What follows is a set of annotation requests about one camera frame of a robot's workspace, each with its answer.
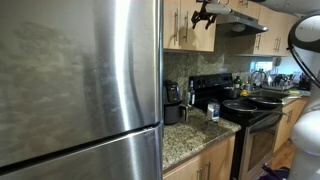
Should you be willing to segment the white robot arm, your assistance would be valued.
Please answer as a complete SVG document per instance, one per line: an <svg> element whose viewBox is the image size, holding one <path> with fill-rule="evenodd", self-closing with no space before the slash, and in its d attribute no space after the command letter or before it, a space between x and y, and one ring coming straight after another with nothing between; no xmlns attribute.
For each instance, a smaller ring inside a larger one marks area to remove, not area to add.
<svg viewBox="0 0 320 180"><path fill-rule="evenodd" d="M269 9L296 15L287 49L308 78L311 96L291 130L291 140L298 148L288 180L320 180L320 81L296 51L296 47L320 53L320 0L250 0Z"/></svg>

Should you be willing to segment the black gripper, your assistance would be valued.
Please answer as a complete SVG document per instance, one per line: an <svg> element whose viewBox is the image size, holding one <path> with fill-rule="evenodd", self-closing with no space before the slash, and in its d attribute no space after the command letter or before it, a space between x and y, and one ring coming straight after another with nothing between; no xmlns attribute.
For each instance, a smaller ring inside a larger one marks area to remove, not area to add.
<svg viewBox="0 0 320 180"><path fill-rule="evenodd" d="M191 17L192 28L195 28L197 23L201 20L206 20L205 29L208 29L211 24L213 24L217 18L217 15L210 13L206 10L208 2L203 2L200 11L195 11Z"/></svg>

